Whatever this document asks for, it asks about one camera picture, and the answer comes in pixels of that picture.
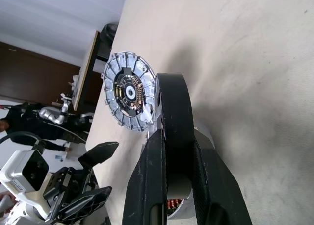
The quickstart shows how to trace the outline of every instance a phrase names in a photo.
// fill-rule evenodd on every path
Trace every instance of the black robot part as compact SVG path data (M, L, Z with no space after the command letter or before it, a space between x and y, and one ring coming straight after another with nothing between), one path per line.
M130 177L122 225L165 225L173 176L192 185L198 225L252 225L237 181L209 138L194 130L181 75L157 74L162 128L148 139ZM180 159L180 167L173 165Z
M131 68L123 67L117 74L113 90L119 107L128 116L135 117L143 112L144 87Z

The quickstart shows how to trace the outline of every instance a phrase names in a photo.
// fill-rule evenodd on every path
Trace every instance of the ceiling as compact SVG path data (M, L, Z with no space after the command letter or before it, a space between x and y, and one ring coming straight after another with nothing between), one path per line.
M80 66L124 0L0 0L0 41Z

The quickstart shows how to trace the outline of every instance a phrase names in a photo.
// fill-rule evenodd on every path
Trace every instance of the circular motor stator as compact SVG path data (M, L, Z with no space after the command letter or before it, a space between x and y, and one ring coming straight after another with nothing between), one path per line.
M113 54L102 73L105 104L118 124L144 131L152 121L155 74L141 57L131 52Z

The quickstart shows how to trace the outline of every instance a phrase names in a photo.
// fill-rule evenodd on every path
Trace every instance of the beige table surface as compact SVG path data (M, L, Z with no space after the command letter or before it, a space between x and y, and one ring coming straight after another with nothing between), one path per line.
M314 224L314 0L126 0L119 51L184 75L253 224ZM118 126L104 98L86 148L120 143L95 167L119 225L143 134Z

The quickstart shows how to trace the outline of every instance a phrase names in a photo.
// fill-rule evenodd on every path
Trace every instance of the black cable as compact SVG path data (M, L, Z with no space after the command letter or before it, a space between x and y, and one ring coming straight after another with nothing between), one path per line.
M43 139L39 136L37 136L36 134L33 134L31 132L27 132L27 131L18 131L15 133L9 133L8 135L4 136L3 138L0 139L0 144L3 143L5 140L9 139L9 138L13 138L16 136L28 136L31 137L33 139L35 139L36 141L42 141Z

